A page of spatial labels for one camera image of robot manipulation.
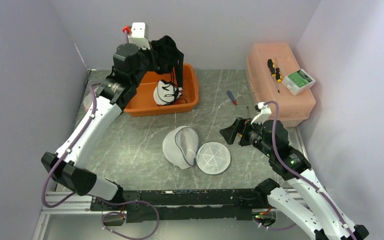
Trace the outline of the black white bra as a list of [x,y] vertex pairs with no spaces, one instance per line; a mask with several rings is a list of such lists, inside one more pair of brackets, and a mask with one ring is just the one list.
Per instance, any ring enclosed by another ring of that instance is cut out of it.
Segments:
[[153,92],[153,98],[158,106],[174,104],[181,96],[184,88],[183,65],[184,53],[175,41],[168,35],[151,42],[152,49],[157,53],[157,74],[169,74],[170,79],[161,79]]

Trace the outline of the white mesh blue-zip laundry bag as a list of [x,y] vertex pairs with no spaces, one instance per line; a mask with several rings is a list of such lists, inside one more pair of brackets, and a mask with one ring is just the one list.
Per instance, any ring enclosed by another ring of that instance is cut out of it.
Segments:
[[174,166],[182,170],[197,166],[208,175],[219,175],[231,164],[231,154],[225,145],[214,141],[200,145],[198,133],[185,125],[166,135],[162,152]]

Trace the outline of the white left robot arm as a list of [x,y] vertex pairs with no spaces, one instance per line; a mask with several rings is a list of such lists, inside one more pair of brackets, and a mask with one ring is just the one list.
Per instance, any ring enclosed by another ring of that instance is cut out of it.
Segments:
[[102,199],[111,210],[123,205],[123,188],[87,170],[87,160],[109,125],[136,95],[145,74],[158,68],[157,54],[150,46],[125,43],[117,47],[110,74],[96,90],[90,91],[91,109],[62,146],[42,156],[41,162],[48,172],[43,191],[54,180],[73,194]]

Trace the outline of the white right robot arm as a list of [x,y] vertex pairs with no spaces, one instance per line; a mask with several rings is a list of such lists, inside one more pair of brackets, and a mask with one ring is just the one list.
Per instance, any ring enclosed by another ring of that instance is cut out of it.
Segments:
[[303,153],[290,145],[288,131],[279,120],[252,123],[249,118],[239,117],[219,133],[229,145],[240,136],[241,147],[253,146],[267,156],[273,171],[305,202],[302,205],[294,200],[275,180],[268,178],[254,189],[260,207],[281,211],[312,240],[364,240],[369,236],[364,225],[354,223],[334,203]]

